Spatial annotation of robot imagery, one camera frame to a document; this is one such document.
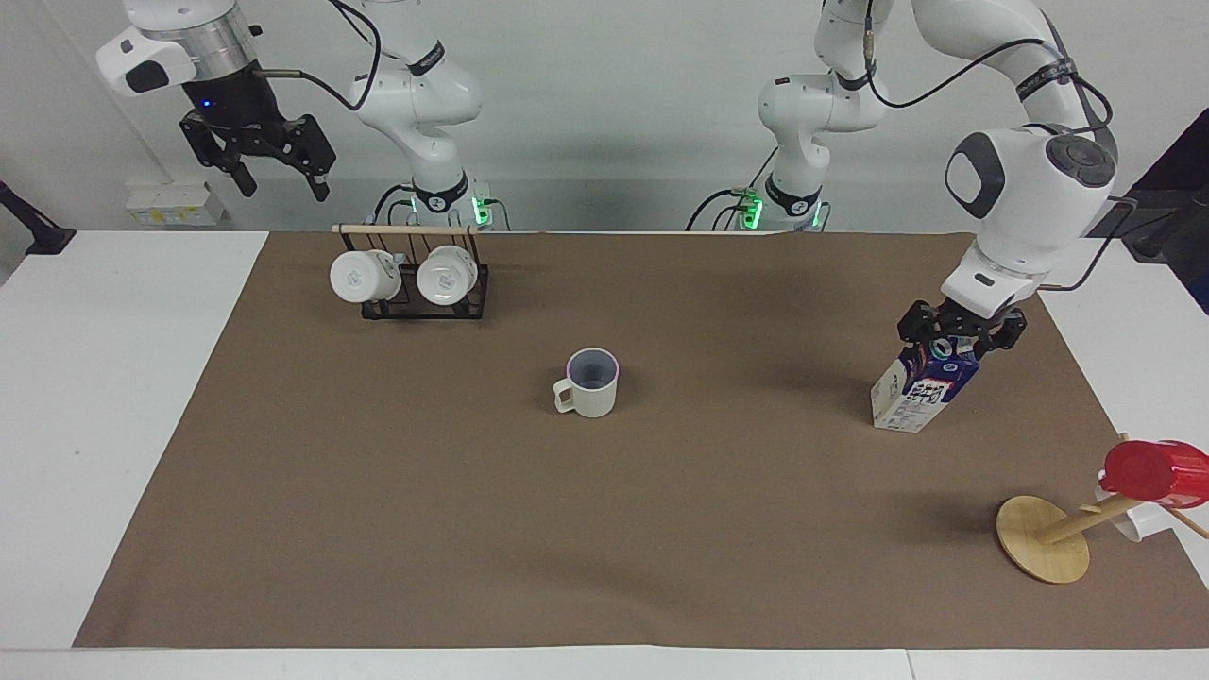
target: red cup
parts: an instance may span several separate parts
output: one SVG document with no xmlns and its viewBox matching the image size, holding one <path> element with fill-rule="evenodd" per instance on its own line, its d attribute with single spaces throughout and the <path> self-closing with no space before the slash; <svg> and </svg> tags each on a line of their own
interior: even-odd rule
<svg viewBox="0 0 1209 680">
<path fill-rule="evenodd" d="M 1209 456 L 1182 442 L 1124 442 L 1104 461 L 1100 486 L 1175 509 L 1209 502 Z"/>
</svg>

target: wooden pole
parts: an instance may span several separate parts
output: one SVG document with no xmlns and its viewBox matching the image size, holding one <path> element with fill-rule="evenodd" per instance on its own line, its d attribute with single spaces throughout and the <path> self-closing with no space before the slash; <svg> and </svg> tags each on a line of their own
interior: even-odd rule
<svg viewBox="0 0 1209 680">
<path fill-rule="evenodd" d="M 1201 536 L 1202 538 L 1209 541 L 1209 531 L 1205 531 L 1204 526 L 1201 526 L 1196 521 L 1192 521 L 1191 517 L 1188 517 L 1188 515 L 1184 514 L 1182 512 L 1180 512 L 1178 509 L 1174 509 L 1174 508 L 1167 508 L 1167 512 L 1172 513 L 1172 517 L 1174 517 L 1175 519 L 1179 519 L 1181 524 L 1184 524 L 1188 529 L 1196 531 L 1198 536 Z"/>
<path fill-rule="evenodd" d="M 384 236 L 475 236 L 473 226 L 399 226 L 388 224 L 337 224 L 332 234 L 381 234 Z"/>
<path fill-rule="evenodd" d="M 1099 512 L 1089 513 L 1083 511 L 1083 514 L 1074 514 L 1062 521 L 1055 521 L 1054 524 L 1046 526 L 1041 531 L 1037 531 L 1037 542 L 1042 546 L 1052 546 L 1058 541 L 1069 538 L 1076 534 L 1082 534 L 1097 524 L 1104 524 L 1113 517 L 1124 514 L 1141 503 L 1143 501 L 1127 499 L 1120 494 L 1110 499 L 1105 499 L 1104 501 L 1091 506 L 1093 508 L 1099 508 Z"/>
</svg>

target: white mug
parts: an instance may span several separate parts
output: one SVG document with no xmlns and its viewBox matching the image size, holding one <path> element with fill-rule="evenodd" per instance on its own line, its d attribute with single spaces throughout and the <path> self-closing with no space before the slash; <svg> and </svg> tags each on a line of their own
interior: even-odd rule
<svg viewBox="0 0 1209 680">
<path fill-rule="evenodd" d="M 579 350 L 567 362 L 567 378 L 554 384 L 554 408 L 584 417 L 603 417 L 617 403 L 620 364 L 607 350 Z"/>
<path fill-rule="evenodd" d="M 400 264 L 386 250 L 343 253 L 331 263 L 331 289 L 346 302 L 389 300 L 403 288 Z"/>
<path fill-rule="evenodd" d="M 420 294 L 434 305 L 461 302 L 479 283 L 479 265 L 465 248 L 441 246 L 428 254 L 416 272 Z"/>
</svg>

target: mug handle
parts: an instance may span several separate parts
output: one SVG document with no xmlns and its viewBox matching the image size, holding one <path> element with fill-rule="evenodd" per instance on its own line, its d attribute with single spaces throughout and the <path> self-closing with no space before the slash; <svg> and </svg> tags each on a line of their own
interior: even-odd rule
<svg viewBox="0 0 1209 680">
<path fill-rule="evenodd" d="M 554 408 L 559 409 L 559 413 L 571 413 L 575 410 L 575 394 L 572 388 L 575 386 L 571 380 L 560 380 L 554 384 Z M 567 392 L 571 396 L 567 399 L 562 398 L 562 393 Z"/>
</svg>

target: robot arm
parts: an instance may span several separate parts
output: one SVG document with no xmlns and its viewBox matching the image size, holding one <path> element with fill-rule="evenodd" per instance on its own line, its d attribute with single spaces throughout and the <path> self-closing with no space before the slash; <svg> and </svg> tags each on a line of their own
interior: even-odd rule
<svg viewBox="0 0 1209 680">
<path fill-rule="evenodd" d="M 236 0 L 125 0 L 133 24 L 97 52 L 105 81 L 134 97 L 180 85 L 193 109 L 180 121 L 198 162 L 226 172 L 244 196 L 256 191 L 242 156 L 277 159 L 306 177 L 316 198 L 329 189 L 336 154 L 311 115 L 285 120 L 258 75 L 249 27 Z"/>
<path fill-rule="evenodd" d="M 971 134 L 947 172 L 950 194 L 982 229 L 941 290 L 994 324 L 1092 227 L 1116 178 L 1116 144 L 1057 30 L 1029 0 L 914 0 L 914 10 L 929 45 L 955 57 L 1043 42 L 987 60 L 1016 85 L 1029 125 Z"/>
<path fill-rule="evenodd" d="M 760 120 L 781 151 L 760 188 L 767 225 L 809 229 L 831 159 L 816 134 L 869 129 L 885 114 L 867 74 L 884 92 L 873 46 L 892 6 L 893 0 L 826 0 L 815 50 L 831 71 L 765 87 Z M 995 328 L 1091 229 L 1112 190 L 1116 143 L 1093 113 L 1062 38 L 1030 0 L 913 0 L 913 8 L 929 45 L 971 62 L 1032 41 L 984 60 L 1016 86 L 1029 125 L 967 137 L 947 173 L 950 194 L 982 229 L 942 288 L 949 298 L 944 310 L 953 313 L 933 312 Z"/>
<path fill-rule="evenodd" d="M 391 138 L 407 159 L 410 184 L 418 197 L 416 219 L 467 226 L 490 221 L 482 206 L 486 186 L 465 172 L 457 144 L 438 129 L 479 116 L 479 83 L 446 58 L 421 0 L 363 0 L 361 6 L 382 35 L 382 52 L 405 68 L 378 74 L 358 116 Z M 352 97 L 360 98 L 369 85 L 368 79 L 358 79 Z"/>
<path fill-rule="evenodd" d="M 874 0 L 874 35 L 881 33 L 893 4 Z M 808 230 L 831 165 L 831 152 L 818 133 L 872 129 L 885 116 L 886 106 L 866 87 L 866 8 L 860 0 L 823 2 L 815 52 L 831 71 L 779 77 L 760 93 L 760 121 L 776 136 L 777 157 L 757 185 L 763 212 L 752 229 Z M 878 90 L 885 92 L 880 79 Z"/>
</svg>

